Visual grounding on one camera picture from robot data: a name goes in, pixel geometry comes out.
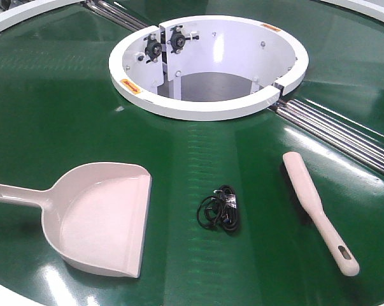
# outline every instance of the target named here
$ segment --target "dustpan handle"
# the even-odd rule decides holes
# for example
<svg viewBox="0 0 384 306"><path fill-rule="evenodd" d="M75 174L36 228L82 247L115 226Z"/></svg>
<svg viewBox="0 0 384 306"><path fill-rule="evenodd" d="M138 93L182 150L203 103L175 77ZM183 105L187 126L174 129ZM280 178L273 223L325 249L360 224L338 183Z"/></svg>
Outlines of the dustpan handle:
<svg viewBox="0 0 384 306"><path fill-rule="evenodd" d="M43 207L46 201L46 191L0 184L0 203Z"/></svg>

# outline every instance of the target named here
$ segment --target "brush handle hole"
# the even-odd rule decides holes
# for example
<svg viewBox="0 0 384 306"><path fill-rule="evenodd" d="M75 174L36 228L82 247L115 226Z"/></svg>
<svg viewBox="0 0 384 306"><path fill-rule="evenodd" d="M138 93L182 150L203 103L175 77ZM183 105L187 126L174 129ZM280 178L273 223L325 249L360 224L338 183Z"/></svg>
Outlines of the brush handle hole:
<svg viewBox="0 0 384 306"><path fill-rule="evenodd" d="M342 253L342 256L343 256L345 259L347 259L347 260L351 260L352 257L350 256L350 254L348 253L348 251L345 249L344 246L339 245L339 251L340 251L340 253Z"/></svg>

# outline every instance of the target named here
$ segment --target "brush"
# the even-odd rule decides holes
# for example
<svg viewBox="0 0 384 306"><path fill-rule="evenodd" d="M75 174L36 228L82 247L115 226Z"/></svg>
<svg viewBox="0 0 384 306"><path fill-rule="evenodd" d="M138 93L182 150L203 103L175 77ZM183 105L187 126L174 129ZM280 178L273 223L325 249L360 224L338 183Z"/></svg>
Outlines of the brush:
<svg viewBox="0 0 384 306"><path fill-rule="evenodd" d="M301 155L287 152L282 159L299 202L318 228L339 269L346 276L357 275L360 271L359 264L325 215L322 201Z"/></svg>

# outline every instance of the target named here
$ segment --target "green conveyor belt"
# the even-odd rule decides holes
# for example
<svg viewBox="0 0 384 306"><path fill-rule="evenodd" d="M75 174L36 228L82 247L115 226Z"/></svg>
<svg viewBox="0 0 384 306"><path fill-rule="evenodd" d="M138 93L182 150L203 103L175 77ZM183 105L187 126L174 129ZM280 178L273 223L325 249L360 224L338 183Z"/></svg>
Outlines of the green conveyor belt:
<svg viewBox="0 0 384 306"><path fill-rule="evenodd" d="M308 0L120 3L152 24L224 14L286 30L310 58L290 97L342 115L384 146L383 24ZM49 306L384 302L384 176L269 110L184 122L132 105L108 71L112 48L128 34L78 4L0 34L0 183L46 189L83 163L144 166L153 182L141 277L67 266L47 244L39 210L0 204L0 284ZM303 222L281 167L289 150L302 154L326 214L360 263L358 276L341 275L315 226ZM238 194L234 235L195 219L199 202L222 184Z"/></svg>

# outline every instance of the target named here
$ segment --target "bolt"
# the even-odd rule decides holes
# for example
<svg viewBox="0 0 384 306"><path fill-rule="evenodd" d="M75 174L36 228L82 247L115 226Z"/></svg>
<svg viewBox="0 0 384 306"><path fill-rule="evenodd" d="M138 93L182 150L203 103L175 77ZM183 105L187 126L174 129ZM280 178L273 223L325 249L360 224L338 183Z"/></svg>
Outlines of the bolt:
<svg viewBox="0 0 384 306"><path fill-rule="evenodd" d="M153 48L153 54L159 56L162 53L162 48L160 46L156 46Z"/></svg>
<svg viewBox="0 0 384 306"><path fill-rule="evenodd" d="M185 39L183 37L179 37L174 44L181 48L185 45Z"/></svg>

